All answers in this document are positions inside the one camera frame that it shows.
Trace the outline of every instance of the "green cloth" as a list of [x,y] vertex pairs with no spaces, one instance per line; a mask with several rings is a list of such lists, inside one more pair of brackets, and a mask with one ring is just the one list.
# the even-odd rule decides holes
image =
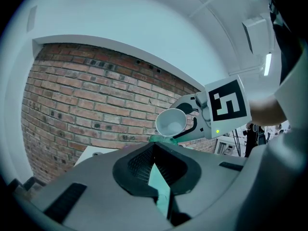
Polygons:
[[156,202],[156,206],[159,211],[167,218],[170,200],[170,187],[163,178],[162,174],[159,172],[156,164],[153,165],[151,170],[149,186],[158,190],[158,200]]

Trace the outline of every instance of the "white cup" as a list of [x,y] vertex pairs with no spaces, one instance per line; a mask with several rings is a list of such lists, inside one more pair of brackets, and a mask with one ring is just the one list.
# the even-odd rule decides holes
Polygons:
[[182,110],[167,109],[158,115],[155,125],[161,135],[172,137],[185,129],[187,117]]

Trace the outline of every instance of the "white ceiling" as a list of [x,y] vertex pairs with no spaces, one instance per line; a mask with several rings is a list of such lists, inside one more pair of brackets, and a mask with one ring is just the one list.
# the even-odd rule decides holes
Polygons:
[[263,76],[265,55],[253,55],[242,21],[261,16],[267,20],[269,48],[273,53],[280,50],[275,44],[271,27],[268,0],[157,0],[187,16],[211,41],[229,74],[239,74],[244,85],[254,81],[256,88],[274,92],[279,86],[280,63],[274,63],[267,77]]

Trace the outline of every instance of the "white table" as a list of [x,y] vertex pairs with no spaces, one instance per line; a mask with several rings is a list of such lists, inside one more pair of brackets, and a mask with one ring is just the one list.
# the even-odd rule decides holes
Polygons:
[[[241,156],[244,156],[244,151],[242,148],[244,148],[245,140],[244,138],[239,137],[240,147],[241,147]],[[234,143],[234,137],[227,137],[227,136],[220,136],[217,138],[217,145],[215,148],[216,154],[223,154],[223,152],[229,147],[229,146],[235,146]]]
[[118,149],[108,149],[108,148],[102,148],[102,147],[95,147],[95,146],[87,146],[87,148],[84,150],[84,152],[81,154],[80,158],[75,163],[75,166],[77,164],[80,164],[82,161],[93,157],[93,154],[105,154],[109,152],[117,151]]

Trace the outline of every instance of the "ceiling light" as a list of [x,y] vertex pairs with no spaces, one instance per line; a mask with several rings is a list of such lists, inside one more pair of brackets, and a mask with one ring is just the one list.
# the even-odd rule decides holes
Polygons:
[[270,61],[271,61],[271,53],[269,53],[269,54],[266,55],[264,76],[269,75],[269,71],[270,71]]

